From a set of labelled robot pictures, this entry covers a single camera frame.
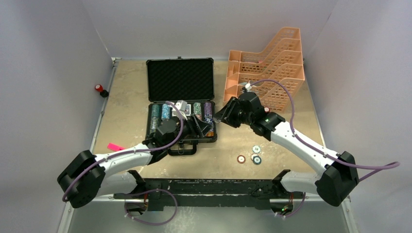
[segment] gray wall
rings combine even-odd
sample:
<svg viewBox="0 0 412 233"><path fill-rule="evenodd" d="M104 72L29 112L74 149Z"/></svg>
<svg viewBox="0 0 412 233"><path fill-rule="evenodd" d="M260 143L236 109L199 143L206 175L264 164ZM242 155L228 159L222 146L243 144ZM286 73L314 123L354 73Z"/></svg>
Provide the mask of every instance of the gray wall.
<svg viewBox="0 0 412 233"><path fill-rule="evenodd" d="M80 0L1 1L1 232L56 232L59 173L88 149L111 59Z"/></svg>
<svg viewBox="0 0 412 233"><path fill-rule="evenodd" d="M83 0L112 57L213 57L260 52L281 27L314 45L337 0Z"/></svg>
<svg viewBox="0 0 412 233"><path fill-rule="evenodd" d="M339 0L305 60L328 147L362 165L401 162L351 194L362 232L412 228L411 12L408 0Z"/></svg>

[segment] blue poker chips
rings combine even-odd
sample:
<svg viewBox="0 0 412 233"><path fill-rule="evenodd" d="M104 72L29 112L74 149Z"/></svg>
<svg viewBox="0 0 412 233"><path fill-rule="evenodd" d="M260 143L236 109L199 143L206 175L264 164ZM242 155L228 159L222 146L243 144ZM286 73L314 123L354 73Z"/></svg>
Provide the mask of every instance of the blue poker chips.
<svg viewBox="0 0 412 233"><path fill-rule="evenodd" d="M170 119L170 107L164 103L162 105L162 120Z"/></svg>
<svg viewBox="0 0 412 233"><path fill-rule="evenodd" d="M150 133L156 131L159 125L159 116L160 116L160 105L152 105L152 114L150 116Z"/></svg>
<svg viewBox="0 0 412 233"><path fill-rule="evenodd" d="M206 118L206 119L205 119L205 122L213 125L213 119L212 119L212 118Z"/></svg>

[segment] red cap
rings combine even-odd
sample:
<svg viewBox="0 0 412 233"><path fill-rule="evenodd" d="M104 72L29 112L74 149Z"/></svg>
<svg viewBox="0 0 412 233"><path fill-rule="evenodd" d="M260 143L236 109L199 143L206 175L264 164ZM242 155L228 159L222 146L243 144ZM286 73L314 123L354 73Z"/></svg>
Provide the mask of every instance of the red cap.
<svg viewBox="0 0 412 233"><path fill-rule="evenodd" d="M97 84L97 85L94 87L94 89L96 89L96 91L98 91L98 92L102 92L102 91L103 91L103 87L102 87L102 85L100 85L100 84Z"/></svg>

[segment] stack of poker chips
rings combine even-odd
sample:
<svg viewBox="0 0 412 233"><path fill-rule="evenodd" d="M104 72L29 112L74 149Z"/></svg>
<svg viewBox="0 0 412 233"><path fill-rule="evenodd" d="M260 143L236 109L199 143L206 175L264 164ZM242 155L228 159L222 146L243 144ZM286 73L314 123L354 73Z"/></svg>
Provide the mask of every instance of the stack of poker chips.
<svg viewBox="0 0 412 233"><path fill-rule="evenodd" d="M160 105L154 104L152 105L152 114L150 116L150 133L156 131L159 125L159 116L160 116Z"/></svg>
<svg viewBox="0 0 412 233"><path fill-rule="evenodd" d="M210 102L206 102L204 104L205 109L205 122L213 125L213 113L212 113L212 104ZM210 131L206 134L206 136L213 136L213 127Z"/></svg>
<svg viewBox="0 0 412 233"><path fill-rule="evenodd" d="M162 121L170 119L170 107L164 103L162 105Z"/></svg>
<svg viewBox="0 0 412 233"><path fill-rule="evenodd" d="M199 120L202 120L202 105L200 103L193 104L193 113Z"/></svg>

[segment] pink sticky note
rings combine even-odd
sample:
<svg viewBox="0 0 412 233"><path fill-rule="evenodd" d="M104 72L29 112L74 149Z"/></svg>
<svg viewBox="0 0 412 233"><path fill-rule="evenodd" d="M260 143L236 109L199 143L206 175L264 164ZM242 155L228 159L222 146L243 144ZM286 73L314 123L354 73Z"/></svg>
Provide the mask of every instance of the pink sticky note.
<svg viewBox="0 0 412 233"><path fill-rule="evenodd" d="M124 150L123 147L119 147L118 145L115 145L113 143L109 143L109 145L107 145L107 148L114 151Z"/></svg>

